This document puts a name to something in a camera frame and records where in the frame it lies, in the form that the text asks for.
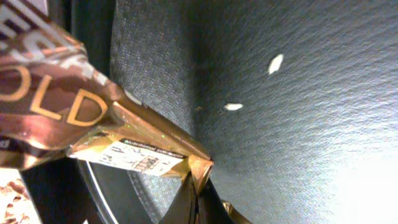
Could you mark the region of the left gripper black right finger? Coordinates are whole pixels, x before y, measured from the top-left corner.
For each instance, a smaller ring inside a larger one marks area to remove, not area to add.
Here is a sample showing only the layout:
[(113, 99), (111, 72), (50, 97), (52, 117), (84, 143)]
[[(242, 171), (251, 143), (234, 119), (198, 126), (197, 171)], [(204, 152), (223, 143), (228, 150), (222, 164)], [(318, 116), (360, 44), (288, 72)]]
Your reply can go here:
[(233, 224), (217, 191), (209, 179), (198, 196), (199, 224)]

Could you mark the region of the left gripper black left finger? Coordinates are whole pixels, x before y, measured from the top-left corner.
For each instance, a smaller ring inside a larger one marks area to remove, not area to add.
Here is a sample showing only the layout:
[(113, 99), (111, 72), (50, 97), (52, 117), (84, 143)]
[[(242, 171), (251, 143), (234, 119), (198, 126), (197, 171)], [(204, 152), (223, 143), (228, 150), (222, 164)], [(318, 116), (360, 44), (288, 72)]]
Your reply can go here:
[(197, 193), (193, 177), (188, 174), (183, 180), (171, 206), (159, 224), (194, 224), (197, 209)]

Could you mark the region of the brown gold snack wrapper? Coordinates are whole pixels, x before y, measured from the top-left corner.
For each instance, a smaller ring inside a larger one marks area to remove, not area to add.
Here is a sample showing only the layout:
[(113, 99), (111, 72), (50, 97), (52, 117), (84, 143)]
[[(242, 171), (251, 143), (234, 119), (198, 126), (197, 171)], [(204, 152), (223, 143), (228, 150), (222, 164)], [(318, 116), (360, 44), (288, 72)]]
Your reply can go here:
[[(213, 161), (205, 148), (88, 61), (84, 45), (27, 1), (1, 2), (1, 167), (71, 157), (160, 177), (193, 177), (198, 196)], [(221, 200), (234, 223), (246, 223)]]

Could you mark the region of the black rectangular tray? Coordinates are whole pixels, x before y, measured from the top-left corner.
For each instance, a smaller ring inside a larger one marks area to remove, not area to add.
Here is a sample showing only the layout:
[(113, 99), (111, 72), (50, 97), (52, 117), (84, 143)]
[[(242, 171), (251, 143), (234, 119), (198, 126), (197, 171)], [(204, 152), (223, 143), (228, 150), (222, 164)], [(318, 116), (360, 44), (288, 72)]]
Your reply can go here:
[(73, 159), (41, 164), (21, 176), (42, 223), (103, 224)]

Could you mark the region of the black round tray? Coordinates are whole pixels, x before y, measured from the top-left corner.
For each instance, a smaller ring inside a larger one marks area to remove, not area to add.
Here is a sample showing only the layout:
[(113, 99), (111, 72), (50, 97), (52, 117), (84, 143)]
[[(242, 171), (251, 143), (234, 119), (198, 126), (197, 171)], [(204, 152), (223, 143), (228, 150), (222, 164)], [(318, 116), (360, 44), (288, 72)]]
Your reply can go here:
[(397, 222), (396, 1), (49, 1), (253, 223)]

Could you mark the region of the spilled food scraps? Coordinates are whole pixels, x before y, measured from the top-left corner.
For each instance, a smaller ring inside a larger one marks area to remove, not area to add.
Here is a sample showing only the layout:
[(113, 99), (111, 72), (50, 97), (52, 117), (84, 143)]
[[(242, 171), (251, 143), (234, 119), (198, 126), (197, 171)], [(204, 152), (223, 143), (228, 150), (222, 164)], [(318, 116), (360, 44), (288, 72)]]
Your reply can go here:
[(1, 168), (1, 224), (41, 224), (20, 173)]

